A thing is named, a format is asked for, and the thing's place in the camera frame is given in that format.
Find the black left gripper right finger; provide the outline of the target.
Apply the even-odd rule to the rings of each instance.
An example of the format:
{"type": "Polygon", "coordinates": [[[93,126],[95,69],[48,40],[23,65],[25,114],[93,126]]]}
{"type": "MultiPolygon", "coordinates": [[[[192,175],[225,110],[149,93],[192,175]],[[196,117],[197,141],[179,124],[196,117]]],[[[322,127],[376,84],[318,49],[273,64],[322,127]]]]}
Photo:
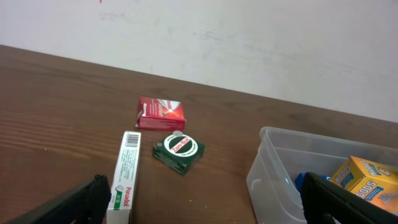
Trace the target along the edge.
{"type": "Polygon", "coordinates": [[[304,175],[300,196],[308,224],[397,224],[396,215],[313,172],[304,175]]]}

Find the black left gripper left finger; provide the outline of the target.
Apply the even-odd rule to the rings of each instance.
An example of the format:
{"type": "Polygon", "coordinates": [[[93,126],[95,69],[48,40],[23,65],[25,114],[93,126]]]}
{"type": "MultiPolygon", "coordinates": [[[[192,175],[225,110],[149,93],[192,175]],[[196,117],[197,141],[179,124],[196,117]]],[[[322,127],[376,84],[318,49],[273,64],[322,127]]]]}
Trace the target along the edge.
{"type": "Polygon", "coordinates": [[[97,174],[8,224],[102,224],[110,200],[108,178],[97,174]]]}

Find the white Panadol box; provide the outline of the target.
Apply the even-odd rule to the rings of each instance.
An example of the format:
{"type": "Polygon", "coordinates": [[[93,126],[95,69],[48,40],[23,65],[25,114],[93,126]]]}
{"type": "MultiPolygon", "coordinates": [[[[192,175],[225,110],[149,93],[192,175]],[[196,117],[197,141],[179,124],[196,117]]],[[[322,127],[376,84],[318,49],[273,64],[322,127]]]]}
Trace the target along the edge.
{"type": "Polygon", "coordinates": [[[107,224],[131,223],[140,148],[141,133],[125,131],[114,170],[111,200],[106,211],[107,224]]]}

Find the clear plastic container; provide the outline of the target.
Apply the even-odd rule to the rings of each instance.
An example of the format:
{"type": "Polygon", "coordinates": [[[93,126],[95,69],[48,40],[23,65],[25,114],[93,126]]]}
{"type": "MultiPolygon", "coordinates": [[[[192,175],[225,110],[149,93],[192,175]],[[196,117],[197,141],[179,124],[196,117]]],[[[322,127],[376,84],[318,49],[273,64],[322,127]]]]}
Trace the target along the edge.
{"type": "Polygon", "coordinates": [[[264,127],[246,182],[258,223],[306,222],[294,180],[302,172],[332,176],[349,156],[397,165],[397,149],[264,127]]]}

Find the yellow cough syrup box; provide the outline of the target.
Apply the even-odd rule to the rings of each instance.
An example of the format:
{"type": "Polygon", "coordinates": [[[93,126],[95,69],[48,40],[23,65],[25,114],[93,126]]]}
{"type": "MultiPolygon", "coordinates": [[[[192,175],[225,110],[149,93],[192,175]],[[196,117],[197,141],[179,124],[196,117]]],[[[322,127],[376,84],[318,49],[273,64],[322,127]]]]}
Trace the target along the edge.
{"type": "Polygon", "coordinates": [[[397,167],[351,156],[331,181],[391,213],[397,213],[397,167]]]}

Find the red medicine box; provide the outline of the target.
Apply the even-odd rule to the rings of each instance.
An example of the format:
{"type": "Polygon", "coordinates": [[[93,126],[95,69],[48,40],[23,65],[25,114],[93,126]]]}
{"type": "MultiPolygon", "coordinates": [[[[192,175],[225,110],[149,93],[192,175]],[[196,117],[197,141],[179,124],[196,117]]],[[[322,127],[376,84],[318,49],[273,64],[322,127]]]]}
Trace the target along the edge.
{"type": "Polygon", "coordinates": [[[183,131],[185,123],[186,117],[181,102],[140,97],[137,106],[137,128],[183,131]]]}

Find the green Zam-Buk box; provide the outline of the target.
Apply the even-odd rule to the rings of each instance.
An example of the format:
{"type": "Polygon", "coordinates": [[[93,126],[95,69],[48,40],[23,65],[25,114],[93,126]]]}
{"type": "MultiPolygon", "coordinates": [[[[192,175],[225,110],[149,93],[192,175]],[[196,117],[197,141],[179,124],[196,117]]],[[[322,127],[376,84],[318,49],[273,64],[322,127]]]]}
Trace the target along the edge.
{"type": "Polygon", "coordinates": [[[206,146],[192,137],[174,131],[170,136],[156,143],[152,155],[184,176],[204,155],[206,146]]]}

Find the blue cooling patch box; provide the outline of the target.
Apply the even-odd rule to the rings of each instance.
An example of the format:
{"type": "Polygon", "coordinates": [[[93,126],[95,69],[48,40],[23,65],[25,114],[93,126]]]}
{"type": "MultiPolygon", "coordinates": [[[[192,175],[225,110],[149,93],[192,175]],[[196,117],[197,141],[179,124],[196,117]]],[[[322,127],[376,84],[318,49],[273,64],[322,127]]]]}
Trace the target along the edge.
{"type": "MultiPolygon", "coordinates": [[[[296,177],[296,179],[294,181],[295,186],[296,186],[296,188],[297,188],[297,190],[299,192],[301,192],[302,185],[303,185],[303,182],[304,182],[304,178],[305,178],[305,173],[301,172],[301,173],[299,173],[299,175],[296,177]]],[[[330,176],[321,175],[321,178],[326,179],[327,181],[331,182],[331,177],[330,176]]]]}

